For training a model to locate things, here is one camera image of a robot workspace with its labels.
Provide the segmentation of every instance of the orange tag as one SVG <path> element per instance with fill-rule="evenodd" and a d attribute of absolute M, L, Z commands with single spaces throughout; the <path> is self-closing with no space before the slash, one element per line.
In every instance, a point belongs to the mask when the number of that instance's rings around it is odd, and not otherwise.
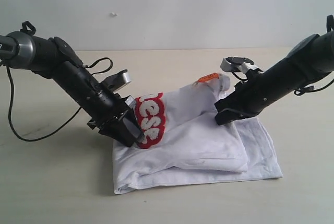
<path fill-rule="evenodd" d="M 219 74 L 213 73 L 213 74 L 209 74 L 209 75 L 199 78 L 197 82 L 207 82 L 209 80 L 216 79 L 216 78 L 219 79 Z"/>

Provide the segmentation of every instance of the red and white logo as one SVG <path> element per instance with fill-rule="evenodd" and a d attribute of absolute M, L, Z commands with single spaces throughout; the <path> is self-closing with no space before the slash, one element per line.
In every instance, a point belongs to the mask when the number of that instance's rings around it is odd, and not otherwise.
<path fill-rule="evenodd" d="M 135 114 L 145 135 L 142 143 L 138 144 L 140 148 L 150 148 L 162 139 L 166 124 L 162 95 L 163 93 L 158 93 L 136 98 Z"/>

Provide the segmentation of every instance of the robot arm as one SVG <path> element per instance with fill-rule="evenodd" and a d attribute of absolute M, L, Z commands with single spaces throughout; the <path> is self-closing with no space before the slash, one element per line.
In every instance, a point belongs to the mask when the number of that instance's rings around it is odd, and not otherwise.
<path fill-rule="evenodd" d="M 317 92 L 313 84 L 334 70 L 333 16 L 327 17 L 327 33 L 313 34 L 297 46 L 273 67 L 262 72 L 252 60 L 239 57 L 223 59 L 221 69 L 225 72 L 242 72 L 246 79 L 235 85 L 233 93 L 215 103 L 218 111 L 215 120 L 223 125 L 234 120 L 259 115 L 262 110 L 292 91 L 300 96 Z"/>
<path fill-rule="evenodd" d="M 26 21 L 20 31 L 0 36 L 0 59 L 8 75 L 10 68 L 25 69 L 54 80 L 92 117 L 87 123 L 92 129 L 97 127 L 100 134 L 128 147 L 140 143 L 144 134 L 133 112 L 134 98 L 114 93 L 130 82 L 127 70 L 98 82 L 64 40 L 46 40 L 34 36 L 35 32 Z"/>

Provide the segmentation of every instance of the beige table surface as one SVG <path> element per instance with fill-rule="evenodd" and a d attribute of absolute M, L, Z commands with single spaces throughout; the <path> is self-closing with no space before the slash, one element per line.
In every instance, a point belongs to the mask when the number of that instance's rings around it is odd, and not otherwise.
<path fill-rule="evenodd" d="M 171 91 L 220 71 L 227 56 L 267 69 L 283 49 L 78 52 L 90 64 L 114 61 L 133 82 L 122 96 Z M 97 66 L 104 68 L 106 63 Z M 106 75 L 97 76 L 102 80 Z M 45 135 L 78 108 L 52 80 L 14 70 L 13 122 L 26 138 Z M 325 84 L 331 77 L 320 82 Z M 81 112 L 45 140 L 25 143 L 7 122 L 10 86 L 0 68 L 0 223 L 334 223 L 334 86 L 284 97 L 260 119 L 274 140 L 279 180 L 160 187 L 114 195 L 112 140 L 86 126 Z"/>

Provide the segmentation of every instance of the folded shirt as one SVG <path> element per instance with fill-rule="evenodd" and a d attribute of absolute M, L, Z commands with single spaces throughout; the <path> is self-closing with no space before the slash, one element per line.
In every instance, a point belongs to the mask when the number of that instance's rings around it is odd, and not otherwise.
<path fill-rule="evenodd" d="M 230 79 L 213 74 L 177 91 L 136 98 L 146 136 L 138 146 L 113 147 L 114 192 L 163 185 L 282 177 L 272 140 L 258 118 L 219 126 L 214 103 Z"/>

